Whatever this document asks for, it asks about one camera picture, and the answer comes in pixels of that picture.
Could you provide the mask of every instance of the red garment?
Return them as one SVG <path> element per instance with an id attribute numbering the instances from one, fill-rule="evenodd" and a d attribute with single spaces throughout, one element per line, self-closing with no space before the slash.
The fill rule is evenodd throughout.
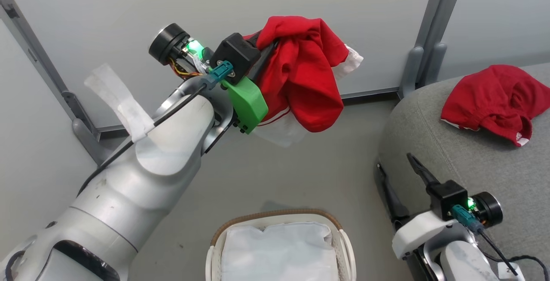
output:
<path id="1" fill-rule="evenodd" d="M 331 68 L 346 60 L 349 50 L 322 19 L 271 17 L 257 47 L 275 39 L 279 45 L 259 82 L 269 108 L 263 120 L 290 107 L 308 131 L 326 130 L 344 107 Z"/>
<path id="2" fill-rule="evenodd" d="M 520 147 L 531 139 L 531 119 L 549 107 L 550 88 L 515 66 L 492 65 L 460 80 L 441 119 L 460 128 L 482 126 Z"/>

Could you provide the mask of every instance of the white tape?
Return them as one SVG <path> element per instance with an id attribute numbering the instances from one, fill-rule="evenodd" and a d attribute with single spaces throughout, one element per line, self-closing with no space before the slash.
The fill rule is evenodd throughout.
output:
<path id="1" fill-rule="evenodd" d="M 145 138 L 147 133 L 155 128 L 153 119 L 132 97 L 132 94 L 122 80 L 110 68 L 103 64 L 92 71 L 92 75 L 84 81 L 84 85 L 92 89 L 111 109 L 132 136 L 132 141 Z"/>
<path id="2" fill-rule="evenodd" d="M 195 68 L 202 73 L 203 75 L 207 75 L 206 70 L 204 68 L 204 65 L 202 65 L 201 60 L 196 56 L 195 54 L 191 54 L 191 58 L 193 59 L 193 64 L 195 64 Z"/>

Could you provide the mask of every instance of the laundry basket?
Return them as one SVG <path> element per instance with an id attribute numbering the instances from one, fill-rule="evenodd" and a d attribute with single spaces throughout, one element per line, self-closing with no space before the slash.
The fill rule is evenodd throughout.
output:
<path id="1" fill-rule="evenodd" d="M 206 281 L 221 281 L 222 252 L 226 244 L 227 229 L 234 226 L 254 226 L 264 230 L 267 226 L 294 222 L 326 224 L 332 232 L 332 247 L 336 252 L 340 281 L 356 281 L 355 257 L 348 235 L 332 215 L 318 209 L 289 209 L 250 214 L 233 219 L 218 229 L 206 255 Z"/>

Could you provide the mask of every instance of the teal connector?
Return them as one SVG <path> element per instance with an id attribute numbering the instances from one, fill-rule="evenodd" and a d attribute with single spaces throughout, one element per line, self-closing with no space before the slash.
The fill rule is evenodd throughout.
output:
<path id="1" fill-rule="evenodd" d="M 233 66 L 228 61 L 223 61 L 209 73 L 217 82 L 224 80 L 233 71 Z"/>
<path id="2" fill-rule="evenodd" d="M 216 85 L 224 80 L 230 73 L 233 72 L 233 65 L 228 62 L 224 61 L 221 62 L 220 65 L 216 66 L 214 69 L 212 69 L 208 75 L 206 76 L 199 76 L 200 81 L 199 85 L 206 85 L 206 88 L 209 90 L 214 89 Z"/>
<path id="3" fill-rule="evenodd" d="M 483 224 L 481 224 L 481 222 L 479 222 L 473 214 L 461 205 L 454 205 L 451 208 L 451 215 L 458 221 L 458 223 L 464 225 L 475 234 L 478 233 L 479 229 L 485 229 Z"/>

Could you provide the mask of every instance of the sofa cushion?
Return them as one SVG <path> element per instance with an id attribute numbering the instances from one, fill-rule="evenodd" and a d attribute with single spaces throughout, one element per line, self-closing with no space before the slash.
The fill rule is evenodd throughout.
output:
<path id="1" fill-rule="evenodd" d="M 550 63 L 522 69 L 550 86 Z M 430 200 L 407 152 L 442 182 L 453 179 L 469 194 L 493 194 L 504 211 L 503 223 L 489 230 L 495 243 L 507 257 L 526 254 L 550 265 L 550 110 L 534 118 L 532 138 L 523 147 L 487 130 L 459 130 L 440 120 L 446 98 L 459 81 L 426 86 L 396 106 L 381 138 L 381 164 L 411 213 L 428 209 Z M 520 265 L 528 280 L 542 278 L 534 261 Z"/>

